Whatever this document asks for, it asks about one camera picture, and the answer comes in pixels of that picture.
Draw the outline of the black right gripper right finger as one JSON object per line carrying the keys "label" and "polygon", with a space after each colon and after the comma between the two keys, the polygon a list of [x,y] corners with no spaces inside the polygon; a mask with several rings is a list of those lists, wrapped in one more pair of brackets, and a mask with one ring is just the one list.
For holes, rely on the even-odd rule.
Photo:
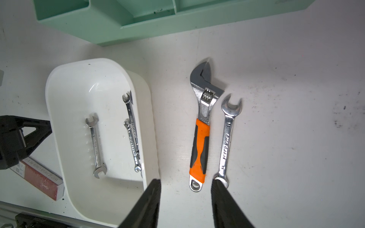
{"label": "black right gripper right finger", "polygon": [[213,180],[211,196],[216,228],[254,228],[220,180]]}

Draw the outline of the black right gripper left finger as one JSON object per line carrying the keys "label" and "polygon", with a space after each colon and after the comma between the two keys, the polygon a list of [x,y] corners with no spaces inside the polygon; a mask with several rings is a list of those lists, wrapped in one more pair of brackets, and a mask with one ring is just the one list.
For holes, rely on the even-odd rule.
{"label": "black right gripper left finger", "polygon": [[161,180],[153,179],[119,228],[157,228]]}

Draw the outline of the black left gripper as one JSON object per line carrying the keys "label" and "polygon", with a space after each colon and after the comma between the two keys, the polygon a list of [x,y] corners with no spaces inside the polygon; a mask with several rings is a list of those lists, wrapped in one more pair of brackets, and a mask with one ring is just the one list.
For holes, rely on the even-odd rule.
{"label": "black left gripper", "polygon": [[51,133],[48,120],[1,116],[1,170],[29,157]]}

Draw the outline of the small silver open-end wrench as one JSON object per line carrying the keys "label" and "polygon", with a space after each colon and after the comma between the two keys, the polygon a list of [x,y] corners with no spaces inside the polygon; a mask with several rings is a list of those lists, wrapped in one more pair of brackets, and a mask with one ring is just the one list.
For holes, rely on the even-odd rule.
{"label": "small silver open-end wrench", "polygon": [[95,169],[93,171],[93,176],[97,179],[99,179],[99,174],[103,173],[106,175],[107,173],[107,167],[103,162],[102,154],[101,154],[101,146],[99,142],[99,135],[98,135],[98,117],[97,116],[91,116],[92,120],[89,120],[89,118],[86,118],[85,122],[86,125],[90,129],[90,135],[93,145],[93,151],[94,151],[94,158],[95,158]]}

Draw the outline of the tiny silver wrench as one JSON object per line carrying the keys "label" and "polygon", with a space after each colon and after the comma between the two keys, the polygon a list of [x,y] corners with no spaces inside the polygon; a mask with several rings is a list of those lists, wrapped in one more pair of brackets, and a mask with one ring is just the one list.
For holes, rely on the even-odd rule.
{"label": "tiny silver wrench", "polygon": [[132,150],[132,155],[133,155],[133,159],[134,159],[134,171],[136,173],[139,173],[142,171],[142,167],[140,165],[140,156],[139,156],[139,152],[136,149],[136,144],[135,144],[135,139],[134,139],[134,135],[133,135],[133,131],[131,128],[131,123],[129,120],[125,120],[124,121],[124,126],[128,132],[128,137],[129,137],[129,142],[131,145],[131,150]]}

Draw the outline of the silver combination wrench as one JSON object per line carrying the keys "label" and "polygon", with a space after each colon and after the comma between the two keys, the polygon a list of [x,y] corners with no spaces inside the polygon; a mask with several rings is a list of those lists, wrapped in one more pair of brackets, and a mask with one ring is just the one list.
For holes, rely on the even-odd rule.
{"label": "silver combination wrench", "polygon": [[214,180],[220,181],[227,189],[229,187],[229,180],[227,178],[228,158],[232,140],[232,132],[235,118],[241,114],[242,99],[238,104],[230,104],[231,94],[227,95],[221,104],[221,109],[224,112],[224,127],[221,144],[221,154],[219,160],[219,170],[214,175]]}

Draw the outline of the orange handled adjustable wrench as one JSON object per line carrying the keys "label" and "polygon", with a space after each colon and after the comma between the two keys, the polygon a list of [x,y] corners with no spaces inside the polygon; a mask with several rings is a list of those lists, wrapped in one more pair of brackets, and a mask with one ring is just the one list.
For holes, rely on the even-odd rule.
{"label": "orange handled adjustable wrench", "polygon": [[212,84],[212,70],[208,61],[202,62],[191,72],[190,82],[198,103],[194,142],[190,160],[189,187],[200,192],[205,182],[209,137],[210,114],[224,90]]}

